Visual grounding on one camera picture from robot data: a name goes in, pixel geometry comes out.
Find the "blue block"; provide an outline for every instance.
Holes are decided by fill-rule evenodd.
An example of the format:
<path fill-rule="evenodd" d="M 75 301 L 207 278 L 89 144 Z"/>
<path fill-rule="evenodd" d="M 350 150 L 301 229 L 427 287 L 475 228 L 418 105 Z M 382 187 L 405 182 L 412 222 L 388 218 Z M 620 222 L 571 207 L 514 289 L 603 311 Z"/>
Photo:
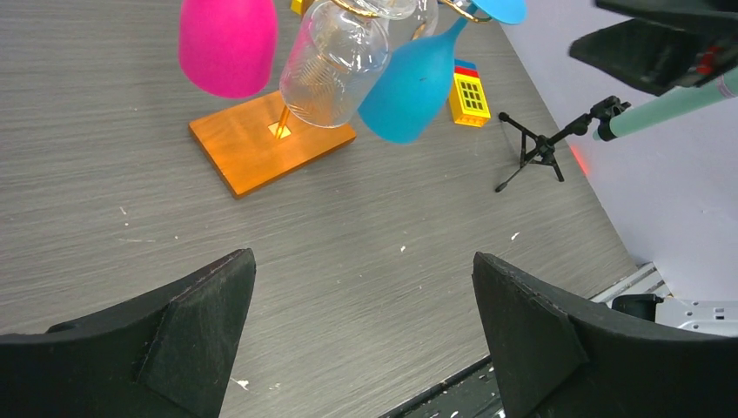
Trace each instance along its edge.
<path fill-rule="evenodd" d="M 456 65 L 457 67 L 468 68 L 469 70 L 475 70 L 475 71 L 477 70 L 477 66 L 474 63 L 470 63 L 468 61 L 462 61 L 458 58 L 454 59 L 453 61 L 454 61 L 454 65 Z"/>

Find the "yellow toy block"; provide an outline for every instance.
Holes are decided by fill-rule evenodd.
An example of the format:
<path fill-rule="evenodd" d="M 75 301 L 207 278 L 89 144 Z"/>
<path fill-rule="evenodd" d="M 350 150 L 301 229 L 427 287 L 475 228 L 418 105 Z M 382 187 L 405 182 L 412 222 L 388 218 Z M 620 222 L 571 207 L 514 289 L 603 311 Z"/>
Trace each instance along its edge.
<path fill-rule="evenodd" d="M 302 0 L 292 0 L 290 9 L 297 14 L 302 14 Z"/>
<path fill-rule="evenodd" d="M 453 87 L 448 97 L 453 122 L 459 125 L 481 127 L 492 117 L 482 82 L 466 74 L 453 74 Z"/>

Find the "red light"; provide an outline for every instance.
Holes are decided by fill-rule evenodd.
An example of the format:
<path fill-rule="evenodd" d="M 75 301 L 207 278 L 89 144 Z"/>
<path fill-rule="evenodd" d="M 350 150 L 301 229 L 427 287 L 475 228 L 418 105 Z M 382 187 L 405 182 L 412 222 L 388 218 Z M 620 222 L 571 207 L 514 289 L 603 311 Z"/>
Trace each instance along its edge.
<path fill-rule="evenodd" d="M 712 67 L 708 67 L 706 65 L 700 65 L 699 67 L 697 67 L 697 73 L 700 74 L 701 76 L 708 76 L 712 72 L 713 72 Z"/>
<path fill-rule="evenodd" d="M 589 167 L 587 166 L 587 163 L 584 162 L 584 159 L 581 157 L 579 150 L 573 146 L 569 146 L 569 149 L 572 150 L 574 159 L 576 160 L 577 164 L 579 164 L 581 172 L 584 173 L 585 177 L 589 177 Z"/>

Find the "white paint speck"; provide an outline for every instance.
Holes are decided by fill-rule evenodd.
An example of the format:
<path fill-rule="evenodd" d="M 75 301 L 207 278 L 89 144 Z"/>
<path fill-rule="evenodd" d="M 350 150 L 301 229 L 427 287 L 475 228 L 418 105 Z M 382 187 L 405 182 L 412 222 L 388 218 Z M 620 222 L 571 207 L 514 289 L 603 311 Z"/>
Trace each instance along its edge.
<path fill-rule="evenodd" d="M 155 239 L 123 239 L 123 238 L 118 238 L 117 240 L 118 241 L 121 241 L 121 242 L 157 242 Z"/>
<path fill-rule="evenodd" d="M 249 386 L 249 381 L 237 381 L 236 379 L 231 378 L 232 381 L 234 381 L 237 385 L 242 387 L 244 390 L 249 390 L 247 386 Z"/>

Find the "blue glass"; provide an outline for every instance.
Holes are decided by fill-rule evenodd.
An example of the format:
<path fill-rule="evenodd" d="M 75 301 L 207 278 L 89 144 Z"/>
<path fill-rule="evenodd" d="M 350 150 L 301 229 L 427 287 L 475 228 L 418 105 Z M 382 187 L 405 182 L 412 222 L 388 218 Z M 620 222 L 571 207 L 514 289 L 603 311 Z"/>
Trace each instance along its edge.
<path fill-rule="evenodd" d="M 466 11 L 474 13 L 471 5 Z M 410 144 L 443 108 L 453 84 L 453 50 L 467 20 L 441 35 L 399 47 L 359 107 L 366 126 L 396 144 Z"/>
<path fill-rule="evenodd" d="M 503 24 L 521 24 L 526 19 L 527 7 L 524 0 L 472 0 L 492 19 Z"/>

